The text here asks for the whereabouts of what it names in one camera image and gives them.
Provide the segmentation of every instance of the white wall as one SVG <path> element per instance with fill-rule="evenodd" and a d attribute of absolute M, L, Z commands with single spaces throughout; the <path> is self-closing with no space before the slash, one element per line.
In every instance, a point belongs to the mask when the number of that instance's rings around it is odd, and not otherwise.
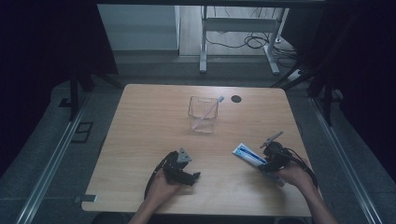
<path fill-rule="evenodd" d="M 178 6 L 97 6 L 113 50 L 178 49 Z"/>

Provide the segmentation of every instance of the transparent cup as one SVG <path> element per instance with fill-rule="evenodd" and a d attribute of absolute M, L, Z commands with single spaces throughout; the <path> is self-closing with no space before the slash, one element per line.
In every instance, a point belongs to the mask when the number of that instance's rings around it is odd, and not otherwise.
<path fill-rule="evenodd" d="M 212 106 L 210 113 L 202 119 Z M 189 105 L 191 130 L 198 133 L 213 133 L 218 108 L 218 100 L 215 98 L 192 96 Z"/>

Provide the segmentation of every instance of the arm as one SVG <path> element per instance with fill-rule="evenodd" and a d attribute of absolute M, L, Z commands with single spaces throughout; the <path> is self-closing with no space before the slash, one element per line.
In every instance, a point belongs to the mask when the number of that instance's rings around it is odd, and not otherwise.
<path fill-rule="evenodd" d="M 161 169 L 156 175 L 148 191 L 148 197 L 140 204 L 139 209 L 129 224 L 146 224 L 157 208 L 170 199 L 180 188 L 178 183 L 169 183 Z"/>
<path fill-rule="evenodd" d="M 320 197 L 311 177 L 300 165 L 291 161 L 284 169 L 277 171 L 276 175 L 294 185 L 303 194 L 316 224 L 338 223 Z"/>

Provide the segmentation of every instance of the round black hole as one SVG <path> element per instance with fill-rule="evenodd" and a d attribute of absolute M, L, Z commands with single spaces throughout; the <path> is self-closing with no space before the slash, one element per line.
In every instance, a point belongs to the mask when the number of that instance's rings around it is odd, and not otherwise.
<path fill-rule="evenodd" d="M 234 96 L 231 97 L 231 100 L 234 103 L 240 103 L 242 101 L 242 98 L 240 96 L 238 96 L 238 95 L 234 95 Z"/>

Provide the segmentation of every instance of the wooden floor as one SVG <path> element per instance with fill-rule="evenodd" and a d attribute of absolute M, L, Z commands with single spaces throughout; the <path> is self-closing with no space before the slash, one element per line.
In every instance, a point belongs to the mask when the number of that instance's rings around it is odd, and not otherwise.
<path fill-rule="evenodd" d="M 201 7 L 180 7 L 180 56 L 196 56 L 200 54 L 202 39 L 202 11 Z M 257 7 L 208 7 L 207 17 L 237 17 L 237 18 L 266 18 L 275 19 L 279 9 Z M 227 46 L 241 46 L 250 33 L 237 32 L 208 32 L 206 38 L 210 42 L 216 42 Z M 263 34 L 254 34 L 266 38 Z M 210 44 L 206 41 L 207 55 L 264 55 L 262 49 L 252 49 L 248 46 L 242 48 L 227 48 L 220 45 Z M 282 41 L 278 45 L 288 45 Z M 256 47 L 260 44 L 255 40 L 249 42 Z"/>

